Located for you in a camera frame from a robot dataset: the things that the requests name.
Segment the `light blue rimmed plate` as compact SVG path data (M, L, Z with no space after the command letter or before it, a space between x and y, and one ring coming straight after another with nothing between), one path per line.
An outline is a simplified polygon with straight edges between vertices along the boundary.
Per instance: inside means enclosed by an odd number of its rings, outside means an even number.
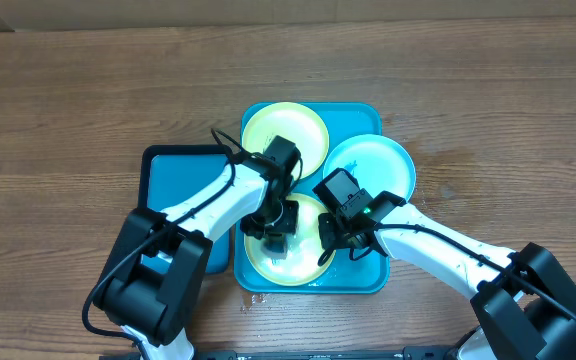
M357 135L341 142L328 155L323 177L337 168L347 170L372 197L388 191L409 201L415 189L412 158L400 144L382 135Z

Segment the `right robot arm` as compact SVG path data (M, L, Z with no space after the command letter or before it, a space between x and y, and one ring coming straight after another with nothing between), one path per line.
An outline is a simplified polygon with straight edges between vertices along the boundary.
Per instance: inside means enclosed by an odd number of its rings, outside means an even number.
M488 245L441 225L389 192L329 192L324 240L411 263L463 295L478 324L449 359L576 359L576 284L554 255Z

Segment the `dark grey sponge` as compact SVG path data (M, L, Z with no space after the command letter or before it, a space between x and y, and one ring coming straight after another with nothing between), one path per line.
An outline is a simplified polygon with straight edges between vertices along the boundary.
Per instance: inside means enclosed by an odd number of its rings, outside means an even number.
M287 244L285 240L265 239L262 252L271 259L285 259L287 257Z

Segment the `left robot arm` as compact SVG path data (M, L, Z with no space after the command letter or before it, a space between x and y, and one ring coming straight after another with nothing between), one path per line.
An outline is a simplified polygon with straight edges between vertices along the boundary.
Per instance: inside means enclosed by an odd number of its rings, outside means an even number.
M142 359L190 359L183 333L197 302L213 244L233 225L282 248L297 227L298 205L288 200L303 162L298 151L263 155L241 151L206 188L161 212L136 208L125 219L114 247L82 309L96 306L119 325Z

